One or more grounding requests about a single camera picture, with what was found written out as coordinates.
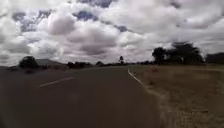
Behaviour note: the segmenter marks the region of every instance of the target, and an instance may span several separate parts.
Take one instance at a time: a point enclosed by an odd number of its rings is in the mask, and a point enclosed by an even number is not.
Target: grassy field
[[[129,69],[150,91],[163,97],[161,108],[173,128],[224,128],[224,67],[131,66]]]

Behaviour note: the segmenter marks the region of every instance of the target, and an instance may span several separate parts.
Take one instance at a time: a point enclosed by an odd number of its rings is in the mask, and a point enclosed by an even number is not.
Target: bush
[[[19,67],[20,68],[36,69],[39,66],[36,62],[36,59],[33,56],[26,56],[19,62]]]

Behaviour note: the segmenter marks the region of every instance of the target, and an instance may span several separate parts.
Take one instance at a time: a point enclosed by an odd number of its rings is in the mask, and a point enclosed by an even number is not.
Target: white lane marking
[[[57,83],[72,80],[72,79],[74,79],[74,78],[69,77],[69,78],[65,78],[65,79],[61,79],[61,80],[52,81],[52,82],[49,82],[49,83],[46,83],[46,84],[41,84],[41,85],[38,86],[38,88],[46,87],[46,86],[49,86],[49,85],[57,84]]]
[[[139,80],[137,77],[135,77],[135,75],[133,73],[131,73],[129,69],[128,69],[128,74],[132,78],[134,78],[136,81],[138,81],[144,88],[152,88],[152,86],[146,86],[141,80]]]

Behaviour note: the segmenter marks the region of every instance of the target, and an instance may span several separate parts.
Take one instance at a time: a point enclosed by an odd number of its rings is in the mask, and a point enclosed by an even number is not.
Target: cloudy sky
[[[1,0],[0,65],[152,60],[174,41],[224,52],[223,16],[223,0]]]

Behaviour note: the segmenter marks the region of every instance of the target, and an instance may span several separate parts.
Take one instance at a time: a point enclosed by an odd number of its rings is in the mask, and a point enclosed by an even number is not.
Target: dry grass
[[[224,128],[224,68],[132,66],[151,90],[165,95],[173,128]]]

